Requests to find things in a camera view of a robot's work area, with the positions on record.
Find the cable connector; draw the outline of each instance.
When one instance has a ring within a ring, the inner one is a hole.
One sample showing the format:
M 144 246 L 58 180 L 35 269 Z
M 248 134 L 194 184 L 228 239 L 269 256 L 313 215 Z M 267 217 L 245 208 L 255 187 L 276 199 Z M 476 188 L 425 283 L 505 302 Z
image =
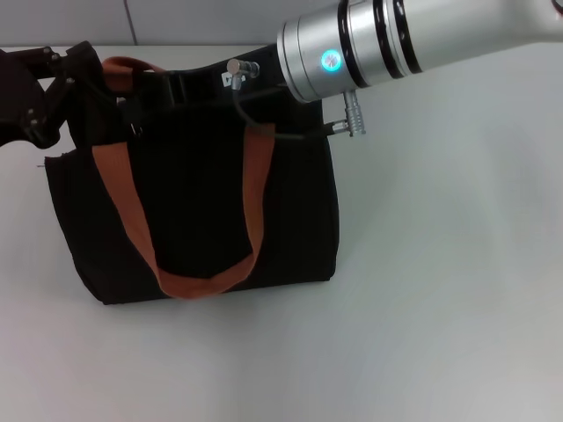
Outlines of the cable connector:
M 346 104 L 346 120 L 350 136 L 365 135 L 366 128 L 363 124 L 362 108 L 355 91 L 344 92 L 344 103 Z
M 260 66 L 256 62 L 245 62 L 239 59 L 230 59 L 227 62 L 227 71 L 232 75 L 232 83 L 230 88 L 234 91 L 240 91 L 243 84 L 243 76 L 254 79 L 260 76 Z

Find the white wall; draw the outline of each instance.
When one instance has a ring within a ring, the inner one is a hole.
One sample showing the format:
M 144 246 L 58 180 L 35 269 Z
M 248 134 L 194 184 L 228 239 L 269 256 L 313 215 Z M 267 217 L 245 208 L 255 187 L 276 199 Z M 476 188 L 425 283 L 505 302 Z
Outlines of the white wall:
M 284 21 L 336 0 L 128 0 L 140 45 L 275 42 Z M 0 46 L 134 42 L 124 0 L 3 0 Z
M 168 69 L 242 51 L 99 49 Z M 3 418 L 560 422 L 562 68 L 563 47 L 527 47 L 361 92 L 368 135 L 332 141 L 341 247 L 324 285 L 103 307 L 44 153 L 2 147 Z
M 2 0 L 0 46 L 132 44 L 121 0 Z

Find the black ring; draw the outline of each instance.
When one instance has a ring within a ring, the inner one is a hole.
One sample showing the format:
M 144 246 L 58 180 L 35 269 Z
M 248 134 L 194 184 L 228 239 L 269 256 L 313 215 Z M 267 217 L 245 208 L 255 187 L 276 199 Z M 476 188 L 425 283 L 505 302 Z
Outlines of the black ring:
M 422 73 L 419 61 L 414 53 L 411 33 L 408 31 L 403 0 L 393 0 L 393 9 L 395 10 L 395 22 L 397 23 L 398 37 L 401 40 L 401 48 L 403 49 L 406 64 L 412 73 Z
M 350 72 L 352 80 L 358 88 L 367 88 L 369 85 L 363 79 L 362 72 L 358 68 L 358 63 L 354 57 L 352 50 L 352 41 L 350 39 L 350 28 L 348 28 L 347 19 L 348 0 L 342 0 L 338 4 L 337 19 L 338 19 L 338 33 L 340 36 L 340 45 L 342 46 L 342 53 L 344 54 L 344 61 Z
M 381 56 L 384 59 L 385 67 L 393 79 L 400 79 L 404 76 L 398 70 L 397 63 L 395 62 L 393 53 L 391 52 L 389 39 L 387 38 L 387 25 L 385 24 L 384 17 L 384 0 L 374 0 L 373 13 L 376 18 L 377 42 L 379 43 L 379 49 L 381 50 Z

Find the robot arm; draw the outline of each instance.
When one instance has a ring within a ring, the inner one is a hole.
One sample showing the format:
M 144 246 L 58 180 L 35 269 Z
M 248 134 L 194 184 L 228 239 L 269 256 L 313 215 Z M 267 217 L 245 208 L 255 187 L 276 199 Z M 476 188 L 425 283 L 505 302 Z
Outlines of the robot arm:
M 359 135 L 365 131 L 357 89 L 496 51 L 554 41 L 563 41 L 563 0 L 341 0 L 290 20 L 279 32 L 277 46 L 232 59 L 228 66 L 221 62 L 139 76 L 151 88 L 148 99 L 140 89 L 120 110 L 136 100 L 140 107 L 133 106 L 131 114 L 142 121 L 139 109 L 168 113 L 197 106 L 198 101 L 234 100 L 241 117 L 259 126 L 244 112 L 240 98 L 267 95 L 272 89 L 289 90 L 300 102 L 343 94 L 346 119 L 325 125 L 315 135 Z M 104 99 L 99 112 L 117 119 L 120 110 L 110 104 L 112 95 L 90 44 L 79 44 L 67 53 L 61 58 L 48 47 L 10 54 L 0 50 L 0 146 L 17 139 L 38 148 L 55 144 L 58 128 L 76 108 L 78 89 L 89 87 L 92 95 Z M 225 89 L 229 73 L 232 97 Z M 48 76 L 55 76 L 55 82 L 43 92 L 37 79 Z M 293 140 L 309 136 L 274 135 Z
M 281 69 L 299 101 L 535 42 L 563 41 L 562 0 L 343 0 L 285 24 Z

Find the silver connector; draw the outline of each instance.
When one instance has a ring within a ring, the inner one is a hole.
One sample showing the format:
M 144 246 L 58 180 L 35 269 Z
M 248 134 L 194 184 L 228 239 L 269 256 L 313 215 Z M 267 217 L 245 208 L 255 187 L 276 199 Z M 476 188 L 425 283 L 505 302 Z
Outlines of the silver connector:
M 338 120 L 333 123 L 333 132 L 335 135 L 337 134 L 344 134 L 348 132 L 348 122 L 347 120 Z
M 355 91 L 344 92 L 344 103 L 346 104 L 346 120 L 350 136 L 365 135 L 366 129 L 363 124 L 362 108 Z
M 256 62 L 230 59 L 227 62 L 227 71 L 232 75 L 231 89 L 239 91 L 243 84 L 243 76 L 255 78 L 260 76 L 260 66 Z

